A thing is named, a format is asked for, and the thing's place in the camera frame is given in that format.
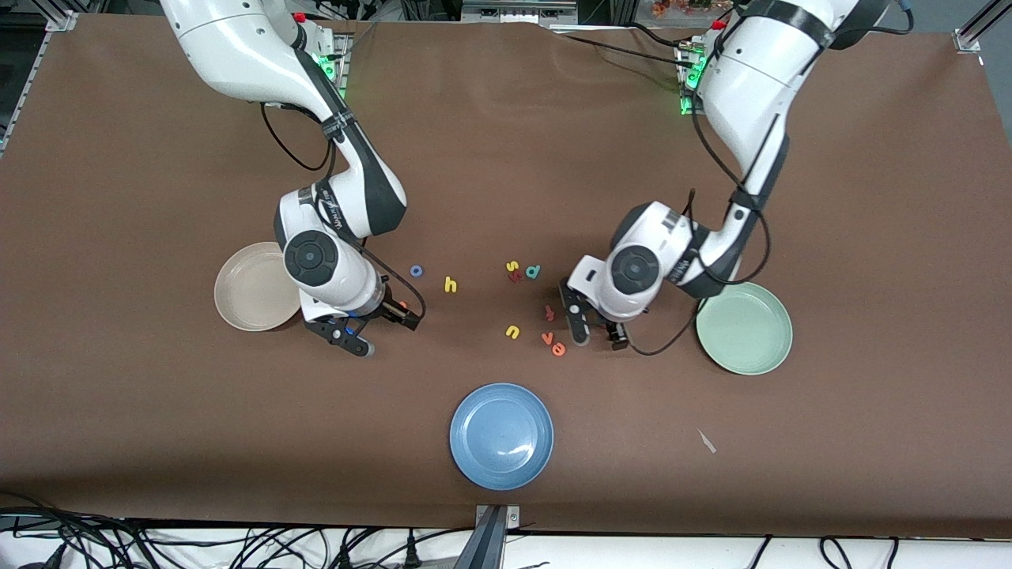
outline black cable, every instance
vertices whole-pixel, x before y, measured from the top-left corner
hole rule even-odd
[[[162,559],[164,559],[165,561],[168,561],[169,564],[172,565],[173,567],[175,567],[176,569],[190,569],[189,567],[186,567],[186,566],[181,565],[180,563],[176,562],[176,560],[174,560],[171,557],[169,557],[165,552],[163,552],[162,550],[158,549],[158,546],[156,546],[154,544],[154,542],[152,542],[152,541],[149,540],[148,541],[148,545],[151,546],[151,550],[152,551],[154,551],[156,554],[160,555],[162,557]]]
[[[670,63],[672,65],[677,65],[679,67],[692,67],[692,64],[689,63],[689,62],[672,60],[672,59],[668,59],[668,58],[662,58],[660,56],[654,56],[654,55],[651,55],[651,54],[644,54],[643,52],[637,52],[637,51],[634,51],[634,50],[626,50],[625,48],[619,48],[617,46],[611,46],[609,44],[602,44],[600,42],[595,42],[593,39],[586,39],[584,37],[577,37],[575,35],[570,35],[569,33],[563,33],[562,36],[563,37],[569,37],[570,39],[572,39],[574,42],[580,42],[581,44],[590,44],[591,46],[597,46],[598,48],[604,48],[606,50],[613,50],[615,52],[621,52],[623,54],[628,54],[630,56],[637,56],[637,57],[641,57],[641,58],[646,58],[648,60],[655,60],[655,61],[660,61],[660,62],[664,62],[664,63]]]
[[[52,525],[53,524],[52,520],[47,519],[45,521],[38,521],[38,522],[32,523],[31,525],[21,525],[20,524],[20,520],[21,520],[20,517],[14,517],[14,524],[11,525],[10,527],[0,529],[0,534],[3,534],[4,532],[10,532],[14,536],[14,539],[18,539],[18,538],[43,538],[43,536],[18,536],[17,533],[18,532],[27,532],[29,530],[34,530],[35,527],[43,527],[45,525]]]
[[[679,330],[678,333],[675,334],[675,336],[673,338],[671,338],[670,340],[668,340],[668,343],[664,344],[660,348],[655,349],[654,351],[644,351],[642,348],[638,347],[636,344],[632,343],[632,338],[629,338],[629,347],[631,347],[632,351],[639,353],[640,355],[648,355],[648,356],[650,356],[650,355],[657,355],[659,353],[663,353],[669,347],[671,347],[672,345],[674,345],[675,342],[677,342],[678,339],[681,338],[683,334],[685,334],[685,331],[689,329],[689,326],[691,326],[693,322],[695,322],[696,317],[699,316],[699,312],[702,310],[702,307],[704,307],[704,306],[706,306],[706,299],[703,299],[703,300],[699,301],[699,304],[696,306],[696,309],[692,313],[692,316],[689,317],[689,319],[688,319],[687,322],[685,322],[685,325],[682,326],[682,329]]]
[[[330,150],[331,147],[333,146],[333,143],[327,141],[327,153],[324,154],[323,160],[320,161],[320,165],[316,167],[310,166],[305,162],[303,162],[302,160],[300,160],[299,157],[297,157],[294,154],[292,154],[291,151],[288,150],[288,147],[284,146],[284,143],[281,142],[281,139],[277,137],[277,133],[274,132],[274,128],[270,126],[270,119],[267,118],[267,105],[264,103],[260,103],[260,116],[263,116],[263,124],[267,127],[267,132],[270,133],[271,138],[273,138],[274,142],[277,143],[277,146],[281,147],[281,150],[283,150],[284,153],[288,155],[288,158],[294,160],[296,164],[299,164],[303,168],[306,168],[307,170],[310,170],[312,172],[315,172],[323,168],[323,165],[327,162],[327,158],[331,155]]]
[[[872,25],[868,27],[844,27],[837,29],[833,32],[833,35],[839,37],[844,33],[850,33],[853,31],[878,31],[880,33],[892,33],[893,35],[906,35],[914,30],[914,11],[910,8],[903,10],[903,13],[907,14],[907,28],[901,29],[898,27],[879,27],[877,25]]]
[[[87,569],[91,569],[92,563],[94,563],[95,565],[97,565],[99,568],[103,567],[103,565],[101,563],[99,563],[98,560],[95,559],[95,557],[88,552],[87,548],[85,548],[85,546],[84,546],[84,539],[81,537],[80,534],[72,536],[74,539],[77,540],[77,545],[74,545],[74,543],[71,542],[71,537],[68,537],[68,536],[66,536],[66,535],[63,534],[63,532],[65,530],[66,530],[66,526],[61,525],[57,530],[57,534],[58,535],[57,535],[56,539],[63,540],[63,545],[69,547],[70,549],[76,551],[77,553],[80,553],[81,556],[84,557],[84,566]],[[24,536],[24,537],[25,538],[34,538],[35,536]]]
[[[886,561],[886,569],[893,569],[893,562],[896,561],[896,554],[900,551],[900,538],[890,538],[893,542],[893,551],[889,554],[889,560]]]
[[[87,536],[91,541],[105,548],[112,556],[113,563],[118,561],[126,569],[134,568],[134,564],[130,560],[129,555],[125,555],[124,552],[119,551],[100,531],[98,531],[94,525],[89,524],[85,520],[87,518],[100,523],[105,523],[112,527],[122,529],[126,532],[128,535],[132,537],[135,537],[136,534],[134,527],[131,527],[130,525],[123,523],[122,521],[118,521],[103,515],[97,515],[97,514],[86,515],[78,512],[66,511],[55,507],[51,507],[46,505],[39,500],[36,500],[24,494],[19,494],[17,492],[8,492],[0,490],[0,494],[11,496],[32,504],[32,506],[30,507],[22,506],[22,507],[0,508],[0,515],[15,515],[15,516],[35,515],[39,517],[49,517],[54,521],[59,522],[61,527],[68,527],[76,531],[76,533],[74,534],[74,538],[78,541],[77,546],[75,546],[74,543],[70,541],[69,538],[66,538],[62,532],[58,532],[58,534],[62,538],[64,538],[64,543],[66,543],[68,547],[71,547],[72,549],[81,552],[82,555],[85,555],[86,561],[88,561],[88,557],[83,543],[83,537],[85,536]],[[158,562],[151,555],[151,552],[143,546],[143,544],[139,544],[139,549],[141,549],[141,552],[144,555],[145,559],[151,565],[151,569],[160,569]]]
[[[130,548],[134,547],[135,545],[139,545],[137,537],[134,537],[131,543],[129,544],[123,543],[122,536],[119,535],[119,530],[112,530],[112,537],[116,539],[116,542],[119,544],[119,550],[122,551],[123,555],[128,558],[130,558]]]
[[[368,322],[369,321],[366,320],[362,324],[362,328],[364,328],[365,324],[368,324]],[[366,538],[368,538],[369,536],[373,536],[373,535],[377,534],[378,532],[380,532],[378,527],[365,527],[364,532],[362,532],[361,534],[355,536],[351,540],[351,542],[348,544],[348,551],[350,552],[351,550],[355,549],[356,547],[358,547],[359,545],[361,545],[361,543],[364,542]]]
[[[323,530],[320,530],[320,529],[310,530],[309,532],[306,532],[305,534],[297,536],[297,537],[292,538],[291,540],[288,540],[287,542],[283,542],[283,543],[280,540],[278,540],[276,537],[273,538],[273,541],[276,542],[277,545],[279,545],[281,547],[276,552],[274,552],[270,557],[268,557],[268,558],[264,559],[263,561],[261,561],[260,563],[258,563],[257,564],[257,568],[258,569],[263,569],[264,567],[267,566],[267,563],[273,561],[274,559],[278,559],[280,557],[284,557],[286,555],[293,555],[293,556],[296,556],[300,561],[303,562],[303,567],[310,566],[310,563],[306,560],[306,557],[303,554],[299,553],[298,551],[291,549],[291,546],[293,546],[297,542],[299,542],[301,540],[304,540],[304,539],[312,536],[313,534],[316,534],[317,532],[323,532]]]
[[[327,533],[320,530],[320,541],[323,542],[323,565],[320,569],[327,566],[327,560],[330,559],[330,543],[327,541]]]
[[[708,67],[708,64],[703,67],[703,71],[702,72],[705,72],[706,67]],[[699,91],[698,91],[698,89],[697,90],[693,90],[692,91],[692,105],[691,105],[691,107],[692,107],[692,113],[691,114],[692,114],[692,127],[695,130],[696,137],[699,138],[699,143],[702,145],[703,149],[706,150],[706,154],[709,154],[709,157],[711,159],[713,159],[713,162],[715,162],[716,165],[720,166],[721,170],[723,170],[724,173],[727,174],[727,176],[729,178],[731,178],[731,181],[733,181],[735,183],[735,187],[738,188],[738,189],[742,189],[744,191],[744,187],[742,185],[744,182],[742,180],[740,180],[737,175],[735,175],[735,173],[731,170],[731,168],[728,167],[727,164],[724,163],[724,160],[722,160],[721,157],[716,154],[716,151],[713,150],[713,147],[711,147],[709,145],[709,141],[706,140],[706,136],[703,135],[703,133],[702,133],[702,127],[699,126],[699,114],[697,112],[697,107],[700,106],[700,104],[701,103],[700,103],[700,99],[699,99]],[[686,211],[688,212],[688,217],[689,217],[689,229],[691,231],[695,231],[695,220],[692,217],[692,199],[694,198],[694,196],[695,196],[695,190],[689,192],[688,205],[686,206]],[[709,267],[706,266],[706,264],[702,262],[701,258],[696,257],[699,260],[699,264],[702,266],[703,272],[706,273],[706,276],[712,278],[713,280],[715,280],[716,282],[720,282],[721,284],[724,284],[724,286],[734,286],[734,284],[741,284],[743,282],[748,282],[748,281],[752,280],[753,278],[755,278],[756,276],[758,276],[759,273],[762,272],[762,270],[764,268],[766,268],[766,263],[769,261],[769,257],[770,257],[770,255],[773,252],[773,244],[772,244],[772,240],[770,239],[769,224],[766,222],[766,217],[763,216],[763,214],[762,214],[761,211],[754,210],[753,213],[756,215],[757,218],[759,218],[759,223],[760,223],[760,225],[762,225],[763,235],[765,236],[765,239],[766,239],[766,247],[765,247],[765,250],[763,251],[762,260],[759,261],[759,264],[756,266],[755,269],[752,270],[752,272],[750,272],[748,274],[748,276],[745,276],[743,278],[739,278],[738,280],[727,280],[727,279],[725,279],[725,278],[723,278],[723,277],[718,276],[716,274],[714,274],[709,269]]]
[[[429,534],[428,536],[423,536],[421,538],[418,538],[417,540],[415,540],[415,543],[416,544],[420,544],[420,543],[422,543],[422,542],[424,542],[426,540],[431,540],[433,538],[438,538],[440,536],[445,536],[447,534],[454,534],[456,532],[471,532],[473,530],[474,530],[474,527],[456,527],[456,529],[453,529],[453,530],[442,530],[440,532],[436,532],[434,534]],[[383,562],[384,561],[387,561],[388,559],[394,557],[395,555],[401,553],[402,551],[404,551],[406,549],[408,549],[408,546],[407,545],[403,545],[403,546],[397,548],[396,550],[388,553],[387,555],[381,557],[378,560],[373,561],[372,563],[369,563],[367,566],[365,566],[365,565],[359,565],[358,568],[356,568],[356,569],[376,569],[378,567],[383,567]]]
[[[735,9],[734,6],[732,6],[731,8],[728,8],[723,14],[721,14],[720,16],[718,16],[716,18],[714,18],[713,21],[723,20],[734,9]],[[623,27],[635,27],[635,28],[639,29],[640,31],[643,31],[644,33],[646,33],[647,35],[649,35],[650,38],[653,39],[654,42],[657,42],[658,44],[660,44],[662,46],[667,46],[669,48],[677,48],[678,45],[681,44],[682,42],[688,42],[689,39],[692,39],[693,36],[695,36],[695,34],[692,34],[692,35],[686,35],[685,37],[682,37],[681,39],[665,39],[664,37],[661,37],[660,35],[654,33],[654,30],[650,29],[646,25],[643,25],[642,23],[637,22],[637,21],[625,22],[625,23],[622,24],[622,26]]]
[[[238,569],[238,568],[242,567],[243,564],[246,563],[246,561],[248,561],[250,558],[253,557],[254,553],[256,553],[260,548],[262,548],[262,547],[266,546],[267,544],[269,544],[271,538],[276,538],[276,537],[280,536],[281,534],[287,532],[286,529],[282,527],[280,530],[277,530],[276,534],[271,535],[270,533],[273,532],[273,531],[274,530],[267,530],[266,532],[264,532],[263,534],[261,534],[260,537],[259,537],[262,540],[260,542],[260,544],[257,545],[256,547],[254,547],[253,549],[250,549],[248,552],[246,550],[249,549],[249,545],[252,545],[252,544],[244,546],[243,549],[236,556],[236,558],[232,560],[232,564],[229,565],[229,569]]]
[[[841,569],[839,565],[830,561],[829,555],[826,553],[827,543],[836,546],[836,551],[840,552],[840,557],[843,558],[844,565],[847,567],[847,569],[853,569],[853,567],[850,566],[850,559],[847,558],[847,554],[843,551],[843,546],[840,545],[840,542],[836,541],[836,538],[831,538],[829,536],[826,536],[825,538],[819,540],[819,553],[822,554],[823,559],[826,560],[826,563],[833,569]]]
[[[233,544],[241,544],[249,541],[249,537],[241,538],[237,540],[226,540],[224,542],[188,542],[185,540],[159,540],[148,536],[147,532],[143,532],[144,539],[149,544],[154,544],[158,546],[168,546],[168,547],[187,547],[187,548],[217,548],[219,546],[228,546]]]
[[[757,551],[755,557],[752,558],[752,565],[749,565],[749,569],[756,569],[756,567],[759,567],[759,560],[762,559],[762,554],[766,551],[766,546],[768,546],[771,541],[773,541],[773,536],[767,534],[766,539],[763,540],[762,545],[759,546],[759,551]]]
[[[649,35],[650,38],[653,39],[654,42],[657,42],[658,44],[662,46],[667,46],[669,48],[677,48],[679,43],[692,38],[692,36],[689,35],[688,37],[682,37],[681,39],[665,39],[664,37],[661,37],[660,35],[654,33],[654,31],[649,27],[647,27],[646,25],[636,21],[626,22],[623,25],[625,27],[635,27],[640,31]]]
[[[41,569],[60,569],[63,565],[63,554],[67,551],[67,544],[61,544],[60,547],[50,555],[50,558],[46,560],[43,564]]]
[[[328,177],[328,178],[330,177],[331,173],[334,171],[334,161],[336,160],[336,156],[337,156],[337,147],[334,146],[334,150],[333,150],[333,152],[331,153],[331,156],[330,156],[330,167],[327,168],[327,176],[326,177]],[[321,194],[319,192],[317,192],[316,200],[313,204],[313,211],[316,212],[317,218],[320,219],[320,222],[323,223],[323,225],[329,227],[331,229],[331,231],[333,231],[335,234],[340,235],[337,232],[337,228],[335,228],[333,226],[333,224],[330,223],[330,220],[328,220],[326,218],[326,216],[324,216],[320,212],[320,201],[322,199],[323,199],[323,197],[321,196]],[[408,279],[406,279],[405,277],[401,276],[401,273],[399,273],[396,270],[394,270],[393,268],[391,268],[390,265],[388,265],[387,263],[383,262],[383,259],[381,259],[380,257],[375,256],[372,253],[372,251],[369,251],[364,246],[362,246],[358,242],[356,242],[354,239],[347,239],[347,240],[344,240],[344,242],[347,243],[348,245],[351,245],[356,251],[358,251],[362,255],[365,255],[366,257],[369,258],[369,260],[371,260],[372,262],[374,262],[377,265],[380,265],[381,268],[383,268],[384,270],[386,270],[388,273],[392,274],[394,276],[394,278],[397,278],[398,282],[400,282],[408,291],[410,291],[411,294],[415,297],[415,299],[418,300],[418,305],[421,307],[419,309],[419,311],[418,311],[418,321],[421,322],[425,318],[425,313],[428,310],[428,307],[425,304],[425,298],[422,297],[422,294],[419,293],[418,290],[415,289],[411,284],[411,282],[408,282]]]
[[[345,551],[348,550],[348,534],[351,534],[352,530],[354,530],[354,527],[348,527],[347,530],[344,531],[344,536],[341,537],[341,549],[342,550],[345,550]]]

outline small paper scrap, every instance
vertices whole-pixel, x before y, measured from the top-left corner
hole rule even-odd
[[[696,429],[696,431],[699,432],[699,436],[702,437],[702,443],[705,444],[707,449],[709,449],[709,452],[711,454],[715,455],[716,454],[716,446],[713,446],[713,443],[710,442],[708,438],[706,438],[706,435],[703,434],[701,430]]]

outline white floor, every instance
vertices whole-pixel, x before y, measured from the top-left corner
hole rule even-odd
[[[305,531],[291,531],[285,537]],[[432,531],[416,532],[422,537]],[[326,539],[333,559],[341,543],[342,530],[328,530]],[[423,561],[454,558],[467,542],[467,532],[451,534],[418,544]],[[158,531],[152,537],[186,541],[241,540],[245,530]],[[403,546],[407,531],[385,530],[366,539],[352,552],[356,567],[365,568],[387,553]],[[761,538],[636,538],[636,537],[511,537],[506,546],[503,569],[522,569],[543,562],[545,569],[746,569],[752,562]],[[853,569],[886,567],[892,543],[888,540],[841,540]],[[0,569],[16,569],[29,563],[41,563],[55,551],[58,541],[23,537],[10,533],[0,536]],[[193,569],[226,569],[242,549],[242,544],[210,549],[162,547],[162,551],[184,567]],[[256,567],[276,546],[265,547],[243,567]],[[326,548],[319,536],[296,544],[292,549],[303,553],[315,567],[324,565]],[[108,559],[99,550],[92,550],[102,561]],[[830,548],[830,559],[845,567]],[[387,567],[393,569],[404,562],[403,554],[392,557]],[[160,563],[164,569],[171,567]],[[1008,569],[1012,567],[1012,544],[1005,542],[967,542],[938,540],[904,540],[894,563],[895,569]],[[288,556],[271,561],[272,569],[302,569],[302,562]],[[759,569],[829,569],[822,559],[817,539],[776,539],[766,549]],[[67,553],[62,569],[85,569],[83,558]]]

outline blue plate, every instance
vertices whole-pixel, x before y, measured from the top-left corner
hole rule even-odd
[[[554,441],[544,404],[513,384],[489,384],[471,392],[449,425],[449,450],[457,468],[489,490],[515,490],[537,478]]]

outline beige plate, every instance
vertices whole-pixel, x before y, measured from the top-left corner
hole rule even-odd
[[[287,322],[299,310],[299,288],[277,243],[256,243],[232,255],[215,280],[215,306],[226,322],[247,332]]]

